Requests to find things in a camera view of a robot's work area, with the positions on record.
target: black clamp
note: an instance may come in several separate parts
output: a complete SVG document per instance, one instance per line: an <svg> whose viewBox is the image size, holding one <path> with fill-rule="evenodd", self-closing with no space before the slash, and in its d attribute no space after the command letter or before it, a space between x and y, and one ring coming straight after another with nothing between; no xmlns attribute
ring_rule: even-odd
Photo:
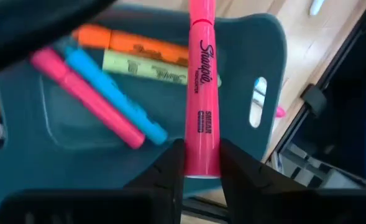
<svg viewBox="0 0 366 224"><path fill-rule="evenodd" d="M318 117L326 107L327 99L322 91L314 84L309 84L300 96L310 107L313 115Z"/></svg>

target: orange highlighter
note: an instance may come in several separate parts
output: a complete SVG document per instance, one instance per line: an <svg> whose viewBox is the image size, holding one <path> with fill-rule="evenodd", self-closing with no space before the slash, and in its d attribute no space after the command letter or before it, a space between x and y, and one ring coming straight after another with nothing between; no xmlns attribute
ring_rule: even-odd
<svg viewBox="0 0 366 224"><path fill-rule="evenodd" d="M73 33L84 47L111 49L140 57L188 66L188 48L119 30L84 24Z"/></svg>

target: yellow highlighter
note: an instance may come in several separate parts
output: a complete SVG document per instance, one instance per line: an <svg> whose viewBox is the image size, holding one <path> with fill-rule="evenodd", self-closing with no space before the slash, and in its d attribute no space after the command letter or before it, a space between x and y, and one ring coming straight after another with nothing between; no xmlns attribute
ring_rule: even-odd
<svg viewBox="0 0 366 224"><path fill-rule="evenodd" d="M188 80L188 68L186 67L112 50L104 51L103 70L182 85L187 85ZM221 86L219 75L217 76L217 85Z"/></svg>

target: blue highlighter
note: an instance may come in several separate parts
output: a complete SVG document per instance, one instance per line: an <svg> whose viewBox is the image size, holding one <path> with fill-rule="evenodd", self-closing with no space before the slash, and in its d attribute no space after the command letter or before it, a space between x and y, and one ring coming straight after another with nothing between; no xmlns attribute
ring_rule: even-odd
<svg viewBox="0 0 366 224"><path fill-rule="evenodd" d="M146 112L124 95L115 81L81 48L63 45L65 62L87 80L105 99L141 130L154 144L161 145L167 140L167 132L150 121Z"/></svg>

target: pink highlighter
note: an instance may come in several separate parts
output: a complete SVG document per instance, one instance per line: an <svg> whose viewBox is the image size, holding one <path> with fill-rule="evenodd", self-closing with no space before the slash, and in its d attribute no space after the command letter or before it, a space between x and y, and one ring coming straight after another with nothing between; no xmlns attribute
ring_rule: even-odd
<svg viewBox="0 0 366 224"><path fill-rule="evenodd" d="M185 175L191 178L220 177L215 7L215 0L190 0Z"/></svg>
<svg viewBox="0 0 366 224"><path fill-rule="evenodd" d="M113 130L131 148L138 149L145 136L104 98L95 92L84 80L71 70L50 47L36 51L30 58L31 64L55 80L69 94L96 115L109 129Z"/></svg>

